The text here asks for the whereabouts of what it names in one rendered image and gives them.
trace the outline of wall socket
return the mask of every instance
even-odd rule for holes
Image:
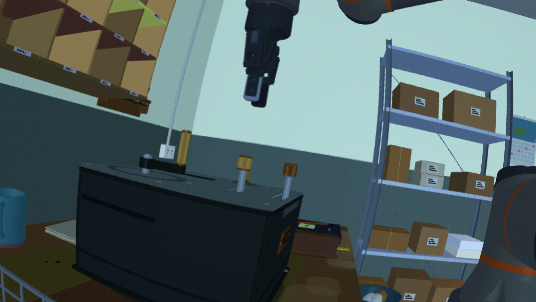
[[[160,158],[173,159],[175,157],[175,146],[170,146],[166,144],[160,145]]]

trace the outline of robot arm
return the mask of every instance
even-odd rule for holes
[[[372,24],[381,15],[411,6],[440,0],[337,0],[348,19],[359,24]],[[254,107],[264,108],[268,89],[275,82],[279,65],[277,42],[290,37],[292,21],[298,14],[300,0],[246,0],[246,87],[244,99]]]

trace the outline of gold cylinder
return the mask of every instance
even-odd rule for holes
[[[298,165],[289,164],[289,163],[285,164],[285,167],[283,168],[283,175],[296,177],[297,173],[298,173]]]
[[[238,164],[236,168],[243,171],[251,171],[251,165],[253,164],[253,158],[249,156],[238,156]]]
[[[179,166],[186,166],[188,150],[190,149],[190,138],[192,138],[192,131],[182,130],[179,154],[177,155],[177,165]]]

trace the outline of mug handle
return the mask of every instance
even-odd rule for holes
[[[0,202],[0,239],[4,239],[4,237],[6,236],[4,234],[4,207],[6,206],[6,203],[5,202]]]

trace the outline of blue bowl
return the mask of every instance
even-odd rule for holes
[[[359,289],[361,289],[361,298],[370,293],[376,293],[380,290],[384,290],[387,293],[387,299],[385,302],[400,302],[400,300],[402,300],[402,295],[392,288],[378,285],[361,285]]]

